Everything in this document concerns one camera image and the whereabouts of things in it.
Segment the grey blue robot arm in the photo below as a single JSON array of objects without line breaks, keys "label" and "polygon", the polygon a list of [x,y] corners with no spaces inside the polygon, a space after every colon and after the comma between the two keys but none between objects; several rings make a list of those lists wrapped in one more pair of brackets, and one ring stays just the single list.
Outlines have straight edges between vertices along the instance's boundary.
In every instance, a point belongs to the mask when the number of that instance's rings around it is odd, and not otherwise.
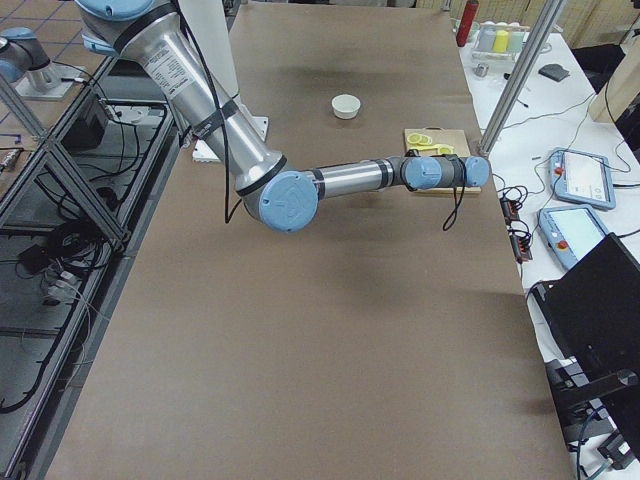
[{"label": "grey blue robot arm", "polygon": [[27,72],[48,67],[51,60],[35,33],[27,27],[11,27],[1,32],[1,76],[9,83]]},{"label": "grey blue robot arm", "polygon": [[393,186],[410,191],[450,188],[462,196],[490,177],[482,157],[406,156],[297,171],[268,147],[248,112],[210,72],[179,1],[80,1],[87,49],[139,64],[165,97],[222,160],[226,186],[269,228],[295,232],[326,198]]}]

